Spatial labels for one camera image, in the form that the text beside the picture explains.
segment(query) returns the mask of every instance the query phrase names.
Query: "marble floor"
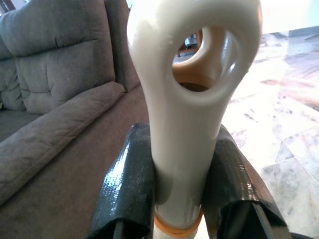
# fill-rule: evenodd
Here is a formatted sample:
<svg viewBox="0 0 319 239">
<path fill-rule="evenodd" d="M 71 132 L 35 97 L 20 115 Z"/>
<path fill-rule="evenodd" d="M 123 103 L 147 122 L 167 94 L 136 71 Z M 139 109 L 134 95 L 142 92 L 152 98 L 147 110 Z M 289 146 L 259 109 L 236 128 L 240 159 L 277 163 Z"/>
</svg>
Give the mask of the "marble floor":
<svg viewBox="0 0 319 239">
<path fill-rule="evenodd" d="M 264 35 L 222 123 L 289 230 L 319 239 L 319 34 Z M 196 238 L 208 238 L 204 221 Z"/>
</svg>

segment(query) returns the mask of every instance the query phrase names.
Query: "couch backrest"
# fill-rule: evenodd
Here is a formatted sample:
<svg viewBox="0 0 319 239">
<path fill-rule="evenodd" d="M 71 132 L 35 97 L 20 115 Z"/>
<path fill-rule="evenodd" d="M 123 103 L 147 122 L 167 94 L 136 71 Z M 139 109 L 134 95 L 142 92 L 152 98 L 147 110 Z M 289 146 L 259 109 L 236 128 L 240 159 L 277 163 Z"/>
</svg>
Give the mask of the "couch backrest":
<svg viewBox="0 0 319 239">
<path fill-rule="evenodd" d="M 116 82 L 127 91 L 140 83 L 129 54 L 127 24 L 129 8 L 126 0 L 104 0 L 110 24 Z"/>
<path fill-rule="evenodd" d="M 103 0 L 32 0 L 0 17 L 0 99 L 45 114 L 115 80 Z"/>
</svg>

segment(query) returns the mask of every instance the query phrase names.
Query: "orange ring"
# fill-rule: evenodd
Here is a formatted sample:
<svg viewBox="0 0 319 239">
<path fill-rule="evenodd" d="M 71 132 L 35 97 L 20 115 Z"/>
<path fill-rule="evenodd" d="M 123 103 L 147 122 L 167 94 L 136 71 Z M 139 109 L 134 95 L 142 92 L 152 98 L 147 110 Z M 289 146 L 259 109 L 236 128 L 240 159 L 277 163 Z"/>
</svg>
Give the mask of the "orange ring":
<svg viewBox="0 0 319 239">
<path fill-rule="evenodd" d="M 187 229 L 177 229 L 173 228 L 166 223 L 164 223 L 160 217 L 156 214 L 154 216 L 154 224 L 157 226 L 158 229 L 160 229 L 162 232 L 164 232 L 167 235 L 170 235 L 175 238 L 184 238 L 192 235 L 194 231 L 198 228 L 198 225 L 201 221 L 201 217 L 203 216 L 203 211 L 200 210 L 198 218 L 196 221 Z"/>
</svg>

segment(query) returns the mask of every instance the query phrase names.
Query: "gray couch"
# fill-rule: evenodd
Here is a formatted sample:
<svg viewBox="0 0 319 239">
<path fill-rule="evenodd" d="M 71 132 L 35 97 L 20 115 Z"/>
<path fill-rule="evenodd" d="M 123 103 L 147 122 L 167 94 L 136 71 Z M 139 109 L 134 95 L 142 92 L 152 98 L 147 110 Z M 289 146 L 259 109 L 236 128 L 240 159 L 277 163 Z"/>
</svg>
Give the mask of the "gray couch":
<svg viewBox="0 0 319 239">
<path fill-rule="evenodd" d="M 131 125 L 147 121 L 125 0 L 0 17 L 0 238 L 80 239 Z"/>
</svg>

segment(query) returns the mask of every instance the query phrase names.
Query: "white plastic part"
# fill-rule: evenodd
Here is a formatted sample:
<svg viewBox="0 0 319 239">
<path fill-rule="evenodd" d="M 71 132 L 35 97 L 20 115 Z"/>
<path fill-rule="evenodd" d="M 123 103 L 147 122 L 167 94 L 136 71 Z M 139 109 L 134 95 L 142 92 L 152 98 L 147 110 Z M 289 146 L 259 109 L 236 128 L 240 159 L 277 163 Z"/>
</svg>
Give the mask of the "white plastic part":
<svg viewBox="0 0 319 239">
<path fill-rule="evenodd" d="M 203 42 L 198 52 L 172 65 L 184 39 L 200 29 Z M 156 213 L 171 227 L 186 229 L 200 211 L 229 99 L 259 47 L 260 3 L 137 0 L 127 33 L 149 111 L 157 171 Z M 196 83 L 209 89 L 194 92 L 179 83 Z"/>
</svg>

